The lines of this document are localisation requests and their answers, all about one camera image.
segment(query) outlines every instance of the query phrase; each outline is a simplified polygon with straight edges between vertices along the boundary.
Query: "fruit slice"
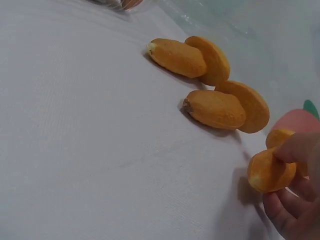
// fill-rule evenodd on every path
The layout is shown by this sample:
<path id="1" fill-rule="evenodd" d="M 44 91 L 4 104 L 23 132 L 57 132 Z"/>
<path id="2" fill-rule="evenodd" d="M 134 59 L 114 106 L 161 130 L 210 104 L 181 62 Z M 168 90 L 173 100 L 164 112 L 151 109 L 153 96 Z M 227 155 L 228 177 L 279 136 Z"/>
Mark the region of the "fruit slice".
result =
<path id="1" fill-rule="evenodd" d="M 236 96 L 246 114 L 246 121 L 239 130 L 247 134 L 262 130 L 269 122 L 269 107 L 263 97 L 253 88 L 236 81 L 223 81 L 215 91 Z"/>
<path id="2" fill-rule="evenodd" d="M 147 49 L 157 64 L 173 73 L 193 79 L 207 72 L 200 50 L 185 43 L 157 38 L 147 45 Z"/>
<path id="3" fill-rule="evenodd" d="M 264 150 L 250 160 L 248 181 L 258 192 L 270 193 L 284 189 L 295 177 L 297 165 L 276 159 L 273 154 L 275 149 Z"/>
<path id="4" fill-rule="evenodd" d="M 239 100 L 218 91 L 192 91 L 184 100 L 183 108 L 200 123 L 217 129 L 237 129 L 246 120 Z"/>
<path id="5" fill-rule="evenodd" d="M 209 40 L 200 36 L 191 36 L 185 43 L 199 49 L 208 67 L 207 73 L 200 76 L 199 80 L 209 86 L 227 81 L 230 75 L 230 64 L 223 51 Z"/>
<path id="6" fill-rule="evenodd" d="M 294 131 L 284 128 L 270 131 L 265 140 L 266 148 L 271 149 L 280 146 L 293 134 L 295 134 Z"/>

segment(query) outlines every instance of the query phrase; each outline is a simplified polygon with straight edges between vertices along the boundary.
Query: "round fruit slice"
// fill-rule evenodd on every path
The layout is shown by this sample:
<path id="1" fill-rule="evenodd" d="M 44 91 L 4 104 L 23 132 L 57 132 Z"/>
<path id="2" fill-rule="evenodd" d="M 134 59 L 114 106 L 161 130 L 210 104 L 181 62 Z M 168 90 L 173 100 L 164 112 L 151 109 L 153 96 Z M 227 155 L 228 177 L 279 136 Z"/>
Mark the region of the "round fruit slice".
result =
<path id="1" fill-rule="evenodd" d="M 295 134 L 294 131 L 288 129 L 274 129 L 269 132 L 265 140 L 265 145 L 267 149 L 278 147 L 283 144 L 291 135 Z"/>
<path id="2" fill-rule="evenodd" d="M 239 100 L 218 91 L 192 91 L 184 100 L 183 108 L 200 123 L 217 129 L 237 129 L 246 120 Z"/>
<path id="3" fill-rule="evenodd" d="M 207 65 L 207 73 L 199 77 L 202 83 L 209 86 L 216 86 L 218 83 L 228 80 L 230 64 L 218 46 L 200 36 L 191 36 L 184 42 L 202 52 Z"/>
<path id="4" fill-rule="evenodd" d="M 157 64 L 173 73 L 193 79 L 207 72 L 201 51 L 185 43 L 157 38 L 147 45 L 147 49 Z"/>
<path id="5" fill-rule="evenodd" d="M 284 189 L 295 177 L 297 165 L 276 159 L 273 154 L 275 149 L 264 150 L 250 160 L 248 181 L 258 192 L 270 193 Z"/>
<path id="6" fill-rule="evenodd" d="M 262 130 L 269 122 L 269 107 L 263 97 L 253 88 L 236 81 L 224 81 L 215 91 L 236 96 L 246 113 L 246 121 L 239 130 L 253 134 Z"/>

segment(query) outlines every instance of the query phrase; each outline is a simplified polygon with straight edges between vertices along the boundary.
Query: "white table surface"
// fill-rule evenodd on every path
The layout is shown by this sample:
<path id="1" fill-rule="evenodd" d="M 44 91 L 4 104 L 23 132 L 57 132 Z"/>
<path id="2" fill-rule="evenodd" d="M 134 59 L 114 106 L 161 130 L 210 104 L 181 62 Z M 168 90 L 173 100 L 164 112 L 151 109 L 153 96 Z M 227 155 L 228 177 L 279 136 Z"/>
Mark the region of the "white table surface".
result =
<path id="1" fill-rule="evenodd" d="M 158 7 L 0 3 L 1 240 L 276 238 L 244 178 L 265 136 L 183 115 L 157 37 L 186 38 Z"/>

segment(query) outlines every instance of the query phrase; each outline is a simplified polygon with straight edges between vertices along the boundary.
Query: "green leaf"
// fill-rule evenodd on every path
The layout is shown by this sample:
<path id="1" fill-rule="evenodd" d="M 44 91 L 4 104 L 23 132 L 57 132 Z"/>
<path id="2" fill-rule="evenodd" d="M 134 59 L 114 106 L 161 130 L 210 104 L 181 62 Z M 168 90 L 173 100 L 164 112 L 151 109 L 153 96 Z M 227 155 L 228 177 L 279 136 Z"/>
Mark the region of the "green leaf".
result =
<path id="1" fill-rule="evenodd" d="M 319 113 L 317 111 L 316 106 L 313 104 L 312 101 L 310 100 L 305 100 L 303 104 L 303 110 L 306 110 L 307 112 L 311 113 L 313 116 L 315 116 L 318 120 L 319 118 Z"/>

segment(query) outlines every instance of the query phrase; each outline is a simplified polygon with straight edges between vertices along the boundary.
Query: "peach-shaped object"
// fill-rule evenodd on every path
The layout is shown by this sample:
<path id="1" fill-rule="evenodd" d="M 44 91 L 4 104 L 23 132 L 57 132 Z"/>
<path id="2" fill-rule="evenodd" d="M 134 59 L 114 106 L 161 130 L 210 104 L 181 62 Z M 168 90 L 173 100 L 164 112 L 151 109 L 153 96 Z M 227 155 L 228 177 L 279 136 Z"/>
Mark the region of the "peach-shaped object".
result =
<path id="1" fill-rule="evenodd" d="M 294 109 L 283 115 L 273 129 L 289 129 L 296 133 L 320 132 L 320 121 L 303 109 Z"/>

